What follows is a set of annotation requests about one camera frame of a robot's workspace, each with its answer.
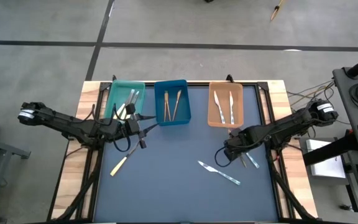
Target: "dark blue tabletop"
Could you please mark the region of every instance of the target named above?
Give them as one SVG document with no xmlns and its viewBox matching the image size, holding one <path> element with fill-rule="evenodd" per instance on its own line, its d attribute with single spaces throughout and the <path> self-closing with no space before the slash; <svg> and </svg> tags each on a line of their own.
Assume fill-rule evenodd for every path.
<svg viewBox="0 0 358 224">
<path fill-rule="evenodd" d="M 126 155 L 105 145 L 94 222 L 241 222 L 277 221 L 265 147 L 250 151 L 247 168 L 239 159 L 225 168 L 214 161 L 228 138 L 227 129 L 207 125 L 208 87 L 189 87 L 191 121 L 157 126 L 114 177 L 114 166 Z M 154 89 L 147 88 L 143 115 L 155 114 Z M 141 128 L 155 120 L 142 121 Z M 260 124 L 254 87 L 244 87 L 244 127 Z M 126 140 L 118 141 L 124 148 Z M 224 154 L 218 156 L 222 164 Z M 197 161 L 237 179 L 238 186 Z"/>
</svg>

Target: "teal tray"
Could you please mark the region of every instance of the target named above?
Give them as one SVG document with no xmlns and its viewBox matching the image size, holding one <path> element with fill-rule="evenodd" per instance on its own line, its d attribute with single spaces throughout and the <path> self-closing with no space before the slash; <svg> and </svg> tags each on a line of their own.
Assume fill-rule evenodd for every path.
<svg viewBox="0 0 358 224">
<path fill-rule="evenodd" d="M 136 113 L 142 112 L 144 96 L 146 93 L 144 82 L 114 80 L 111 85 L 110 95 L 104 112 L 105 118 L 111 117 L 112 106 L 114 104 L 116 104 L 116 109 L 118 110 L 119 107 L 125 103 L 132 89 L 135 90 L 135 93 L 139 91 L 139 95 L 135 103 Z"/>
</svg>

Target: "tan tray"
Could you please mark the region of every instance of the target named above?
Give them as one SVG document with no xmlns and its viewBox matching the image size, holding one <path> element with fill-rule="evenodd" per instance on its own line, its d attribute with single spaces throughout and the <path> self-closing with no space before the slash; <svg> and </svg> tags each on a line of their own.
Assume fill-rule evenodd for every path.
<svg viewBox="0 0 358 224">
<path fill-rule="evenodd" d="M 214 91 L 221 105 L 225 124 L 222 124 L 219 108 L 215 103 Z M 234 124 L 230 116 L 230 92 L 233 96 Z M 209 83 L 208 125 L 219 128 L 238 128 L 244 124 L 244 110 L 242 106 L 242 85 L 238 83 Z"/>
</svg>

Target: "gray floor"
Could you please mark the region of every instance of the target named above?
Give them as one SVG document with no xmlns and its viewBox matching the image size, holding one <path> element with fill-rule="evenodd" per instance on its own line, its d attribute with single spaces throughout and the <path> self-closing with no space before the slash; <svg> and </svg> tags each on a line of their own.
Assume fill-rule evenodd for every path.
<svg viewBox="0 0 358 224">
<path fill-rule="evenodd" d="M 0 0 L 0 40 L 95 42 L 108 0 Z M 116 0 L 105 42 L 306 45 L 358 47 L 358 1 L 287 1 L 269 23 L 278 1 Z M 9 223 L 47 217 L 67 144 L 45 127 L 19 124 L 24 101 L 75 114 L 93 47 L 0 46 L 0 140 L 32 151 L 16 158 L 0 190 L 0 215 Z M 358 52 L 278 50 L 102 48 L 93 80 L 282 79 L 289 91 L 329 80 L 334 68 L 352 66 Z M 332 102 L 347 121 L 336 93 Z M 349 126 L 316 128 L 317 136 L 340 137 Z M 337 208 L 349 203 L 344 186 L 312 182 L 319 216 L 358 223 L 358 214 Z"/>
</svg>

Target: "utensil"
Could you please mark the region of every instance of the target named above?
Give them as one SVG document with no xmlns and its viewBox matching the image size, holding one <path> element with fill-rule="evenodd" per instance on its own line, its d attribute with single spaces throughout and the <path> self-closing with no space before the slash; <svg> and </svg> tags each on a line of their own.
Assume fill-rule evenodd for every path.
<svg viewBox="0 0 358 224">
<path fill-rule="evenodd" d="M 210 171 L 210 172 L 217 172 L 218 174 L 221 174 L 222 176 L 224 176 L 225 178 L 227 178 L 227 179 L 230 180 L 231 182 L 233 182 L 233 183 L 235 183 L 235 184 L 237 184 L 237 185 L 240 185 L 240 184 L 241 184 L 238 180 L 233 179 L 232 177 L 230 177 L 230 176 L 228 176 L 228 175 L 222 173 L 221 171 L 216 170 L 216 169 L 213 168 L 213 167 L 210 167 L 209 165 L 207 165 L 207 164 L 205 164 L 205 163 L 203 163 L 203 162 L 201 162 L 201 161 L 198 161 L 198 163 L 199 163 L 201 166 L 203 166 L 206 170 L 208 170 L 208 171 Z"/>
<path fill-rule="evenodd" d="M 131 92 L 129 93 L 129 96 L 128 96 L 127 100 L 125 101 L 125 103 L 123 103 L 123 104 L 119 107 L 119 109 L 117 110 L 117 114 L 118 114 L 118 116 L 119 116 L 120 118 L 122 118 L 122 114 L 123 114 L 123 113 L 125 113 L 125 115 L 126 115 L 127 112 L 126 112 L 126 110 L 125 110 L 125 106 L 128 105 L 129 102 L 131 102 L 131 99 L 132 99 L 134 93 L 135 93 L 135 90 L 132 89 Z"/>
<path fill-rule="evenodd" d="M 246 155 L 247 155 L 248 159 L 254 164 L 254 166 L 256 167 L 256 169 L 258 169 L 258 168 L 259 168 L 259 164 L 255 161 L 255 159 L 252 158 L 252 156 L 251 156 L 248 152 L 246 152 Z"/>
<path fill-rule="evenodd" d="M 164 93 L 164 99 L 165 99 L 165 106 L 164 106 L 164 122 L 166 120 L 167 117 L 167 111 L 168 111 L 168 118 L 169 121 L 171 121 L 171 112 L 169 111 L 169 95 L 168 95 L 168 91 L 165 90 Z"/>
<path fill-rule="evenodd" d="M 124 164 L 124 162 L 128 159 L 129 156 L 132 155 L 132 153 L 137 149 L 137 146 L 139 145 L 139 142 L 128 152 L 128 154 L 121 159 L 121 161 L 114 167 L 114 169 L 111 171 L 110 175 L 114 177 L 116 172 L 121 168 L 121 166 Z"/>
<path fill-rule="evenodd" d="M 240 155 L 240 159 L 241 159 L 242 165 L 244 165 L 244 167 L 247 168 L 246 160 L 243 158 L 242 154 Z"/>
<path fill-rule="evenodd" d="M 217 94 L 216 94 L 216 91 L 214 91 L 214 97 L 215 97 L 215 103 L 216 103 L 216 105 L 218 106 L 219 112 L 220 112 L 220 114 L 221 114 L 222 124 L 226 124 L 226 123 L 224 122 L 224 116 L 223 116 L 222 108 L 221 108 L 221 105 L 219 104 L 219 99 L 218 99 L 218 96 L 217 96 Z"/>
<path fill-rule="evenodd" d="M 134 105 L 136 104 L 138 95 L 139 95 L 139 91 L 137 91 L 137 92 L 135 93 L 134 97 L 133 97 L 132 100 L 131 100 L 131 103 L 133 103 Z M 127 115 L 127 116 L 125 117 L 125 119 L 129 119 L 130 117 L 131 117 L 131 115 L 129 114 L 129 115 Z"/>
<path fill-rule="evenodd" d="M 233 96 L 231 95 L 231 91 L 230 91 L 230 120 L 231 120 L 231 124 L 234 124 Z"/>
<path fill-rule="evenodd" d="M 175 105 L 175 110 L 173 111 L 173 121 L 175 120 L 175 116 L 177 115 L 177 109 L 178 109 L 178 102 L 179 102 L 179 98 L 180 98 L 180 93 L 181 93 L 181 90 L 178 91 L 178 94 L 177 94 L 177 103 Z"/>
</svg>

